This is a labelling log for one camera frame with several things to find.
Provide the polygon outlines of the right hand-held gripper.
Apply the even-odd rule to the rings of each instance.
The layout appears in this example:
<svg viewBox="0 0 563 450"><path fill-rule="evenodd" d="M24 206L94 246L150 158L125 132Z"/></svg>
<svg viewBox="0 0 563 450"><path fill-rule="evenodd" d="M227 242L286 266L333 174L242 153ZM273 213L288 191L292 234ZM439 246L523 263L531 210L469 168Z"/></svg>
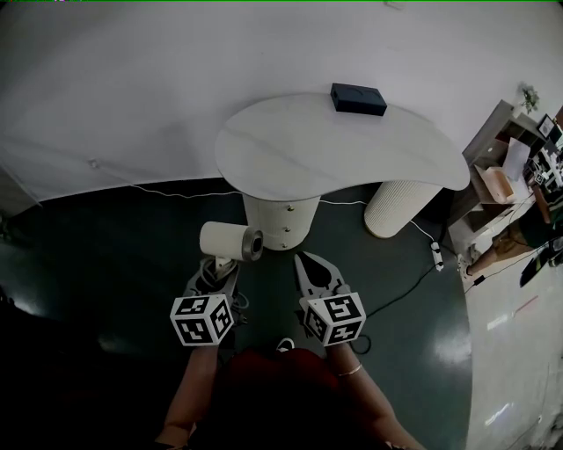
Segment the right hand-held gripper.
<svg viewBox="0 0 563 450"><path fill-rule="evenodd" d="M338 268L326 259L309 252L294 256L303 326L322 346L333 346L356 340L366 321L358 293L348 285L332 292L314 294L314 287L329 288L341 282Z"/></svg>

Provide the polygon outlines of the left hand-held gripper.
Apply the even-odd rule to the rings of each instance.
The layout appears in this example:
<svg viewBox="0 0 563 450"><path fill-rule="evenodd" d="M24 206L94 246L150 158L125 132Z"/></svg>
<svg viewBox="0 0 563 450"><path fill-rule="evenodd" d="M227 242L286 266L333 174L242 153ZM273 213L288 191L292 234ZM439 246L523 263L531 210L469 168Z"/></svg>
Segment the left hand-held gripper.
<svg viewBox="0 0 563 450"><path fill-rule="evenodd" d="M180 343L189 347L219 345L234 327L231 306L238 293L237 282L240 264L236 262L222 289L207 292L205 261L186 283L182 296L177 297L170 313L172 326Z"/></svg>

